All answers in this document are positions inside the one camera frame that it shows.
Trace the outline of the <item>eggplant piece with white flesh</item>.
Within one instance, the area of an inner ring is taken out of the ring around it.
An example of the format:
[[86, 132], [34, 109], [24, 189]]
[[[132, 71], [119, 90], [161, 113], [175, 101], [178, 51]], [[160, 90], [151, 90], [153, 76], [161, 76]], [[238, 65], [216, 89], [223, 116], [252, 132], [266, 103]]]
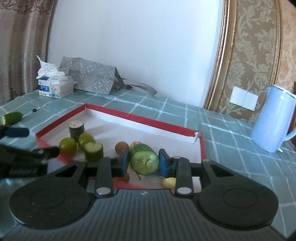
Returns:
[[69, 121], [69, 132], [70, 137], [78, 142], [80, 135], [84, 133], [84, 122], [81, 120]]

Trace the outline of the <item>green checked tablecloth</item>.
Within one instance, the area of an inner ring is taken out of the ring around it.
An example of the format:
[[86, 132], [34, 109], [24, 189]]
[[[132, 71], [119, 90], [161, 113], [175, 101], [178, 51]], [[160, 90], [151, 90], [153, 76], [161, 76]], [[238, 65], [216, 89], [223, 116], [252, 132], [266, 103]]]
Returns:
[[29, 128], [30, 135], [3, 138], [1, 143], [35, 149], [38, 131], [84, 103], [201, 131], [206, 157], [272, 189], [280, 203], [273, 227], [286, 237], [295, 231], [295, 146], [284, 142], [281, 151], [266, 152], [250, 138], [251, 124], [226, 114], [132, 90], [113, 95], [76, 90], [63, 99], [43, 97], [34, 91], [1, 106], [1, 114], [22, 113], [20, 126]]

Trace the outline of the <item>lone cucumber piece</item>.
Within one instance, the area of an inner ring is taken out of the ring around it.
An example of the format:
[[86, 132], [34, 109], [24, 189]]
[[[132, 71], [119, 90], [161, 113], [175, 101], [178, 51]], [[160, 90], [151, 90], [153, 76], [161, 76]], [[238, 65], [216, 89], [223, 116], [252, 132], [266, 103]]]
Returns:
[[22, 120], [23, 115], [20, 112], [12, 112], [4, 114], [1, 117], [1, 123], [4, 126], [11, 126]]

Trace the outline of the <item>red shallow cardboard box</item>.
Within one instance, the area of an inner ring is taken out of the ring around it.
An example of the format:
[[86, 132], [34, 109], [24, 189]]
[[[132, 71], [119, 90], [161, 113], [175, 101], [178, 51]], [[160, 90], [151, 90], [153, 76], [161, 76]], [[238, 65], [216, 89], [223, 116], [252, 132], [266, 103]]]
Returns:
[[165, 149], [169, 156], [180, 156], [190, 162], [205, 159], [204, 141], [200, 131], [151, 120], [134, 114], [84, 104], [66, 113], [36, 133], [40, 148], [57, 146], [69, 137], [69, 121], [84, 123], [85, 132], [103, 144], [105, 156], [115, 156], [115, 145], [121, 141], [147, 144], [155, 152]]

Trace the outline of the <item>grey patterned paper bag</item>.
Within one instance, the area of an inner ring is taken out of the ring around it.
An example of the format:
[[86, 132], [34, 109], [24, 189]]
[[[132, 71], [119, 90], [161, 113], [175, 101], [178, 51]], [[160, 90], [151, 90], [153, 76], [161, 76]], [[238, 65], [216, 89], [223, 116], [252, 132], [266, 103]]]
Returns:
[[94, 93], [113, 94], [119, 89], [139, 88], [155, 96], [158, 92], [151, 86], [122, 78], [116, 67], [85, 60], [63, 57], [60, 69], [68, 69], [74, 80], [74, 88]]

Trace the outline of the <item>brown longan fruit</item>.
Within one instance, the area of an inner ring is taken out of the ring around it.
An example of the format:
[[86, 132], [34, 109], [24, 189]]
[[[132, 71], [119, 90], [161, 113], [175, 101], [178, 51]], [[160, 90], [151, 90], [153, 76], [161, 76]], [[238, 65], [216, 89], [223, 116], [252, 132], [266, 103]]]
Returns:
[[124, 149], [130, 149], [130, 146], [126, 142], [118, 142], [114, 149], [117, 154], [120, 154]]

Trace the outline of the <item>tissue pack with cat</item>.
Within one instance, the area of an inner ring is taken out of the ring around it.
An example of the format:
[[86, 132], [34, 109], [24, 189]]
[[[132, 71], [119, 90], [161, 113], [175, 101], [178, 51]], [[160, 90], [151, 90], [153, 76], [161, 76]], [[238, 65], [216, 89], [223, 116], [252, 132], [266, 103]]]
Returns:
[[68, 68], [58, 69], [55, 64], [42, 61], [38, 55], [36, 57], [40, 63], [36, 77], [39, 95], [62, 99], [73, 93], [74, 80]]

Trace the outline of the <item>beige floral curtain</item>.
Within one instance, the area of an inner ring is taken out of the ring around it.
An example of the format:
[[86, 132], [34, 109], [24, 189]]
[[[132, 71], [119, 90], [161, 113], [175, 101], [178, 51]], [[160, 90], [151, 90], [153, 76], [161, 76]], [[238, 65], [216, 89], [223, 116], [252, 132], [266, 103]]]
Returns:
[[1, 1], [1, 104], [36, 90], [55, 1]]

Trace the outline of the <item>white wall switch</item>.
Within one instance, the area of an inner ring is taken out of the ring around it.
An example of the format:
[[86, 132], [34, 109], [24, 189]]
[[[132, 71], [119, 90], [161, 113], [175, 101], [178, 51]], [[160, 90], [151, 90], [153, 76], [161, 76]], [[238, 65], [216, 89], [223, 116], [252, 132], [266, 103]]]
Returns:
[[244, 89], [234, 86], [229, 102], [251, 111], [255, 110], [258, 96]]

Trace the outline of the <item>gold framed headboard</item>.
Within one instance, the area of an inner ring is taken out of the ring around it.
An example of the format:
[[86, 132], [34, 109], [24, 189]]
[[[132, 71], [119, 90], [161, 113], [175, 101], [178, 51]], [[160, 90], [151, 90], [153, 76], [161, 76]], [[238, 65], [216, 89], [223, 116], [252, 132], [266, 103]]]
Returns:
[[[295, 1], [224, 1], [216, 61], [204, 108], [254, 123], [266, 88], [293, 89]], [[234, 87], [258, 99], [254, 110], [231, 103]]]

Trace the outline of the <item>large cucumber chunk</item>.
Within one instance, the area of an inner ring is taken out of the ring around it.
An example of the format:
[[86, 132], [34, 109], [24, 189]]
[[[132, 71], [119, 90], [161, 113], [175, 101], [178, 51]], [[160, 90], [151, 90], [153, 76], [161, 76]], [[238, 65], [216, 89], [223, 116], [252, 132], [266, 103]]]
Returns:
[[136, 144], [130, 149], [130, 165], [135, 173], [148, 175], [159, 169], [159, 157], [146, 144]]

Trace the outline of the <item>light blue electric kettle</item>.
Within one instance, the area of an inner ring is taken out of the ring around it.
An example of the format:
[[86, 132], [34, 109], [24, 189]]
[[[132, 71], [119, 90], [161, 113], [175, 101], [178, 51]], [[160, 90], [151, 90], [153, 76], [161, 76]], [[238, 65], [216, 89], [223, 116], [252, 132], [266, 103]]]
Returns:
[[251, 138], [260, 148], [275, 153], [283, 142], [295, 137], [295, 129], [288, 132], [295, 112], [295, 94], [277, 85], [268, 86], [266, 92]]

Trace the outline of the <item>small orange fruit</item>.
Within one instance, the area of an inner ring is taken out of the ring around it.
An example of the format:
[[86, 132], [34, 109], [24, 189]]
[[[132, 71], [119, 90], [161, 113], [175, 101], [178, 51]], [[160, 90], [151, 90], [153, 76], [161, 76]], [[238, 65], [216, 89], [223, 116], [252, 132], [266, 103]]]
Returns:
[[120, 177], [119, 179], [122, 182], [128, 183], [130, 181], [130, 175], [128, 173], [126, 173], [124, 177]]

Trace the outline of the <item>small cucumber chunk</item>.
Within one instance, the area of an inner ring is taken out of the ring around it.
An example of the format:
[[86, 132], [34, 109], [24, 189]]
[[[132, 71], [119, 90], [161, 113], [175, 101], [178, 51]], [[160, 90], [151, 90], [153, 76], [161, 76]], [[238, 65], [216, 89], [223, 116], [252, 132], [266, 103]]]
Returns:
[[103, 145], [101, 143], [88, 142], [84, 146], [84, 154], [86, 162], [98, 162], [104, 157]]

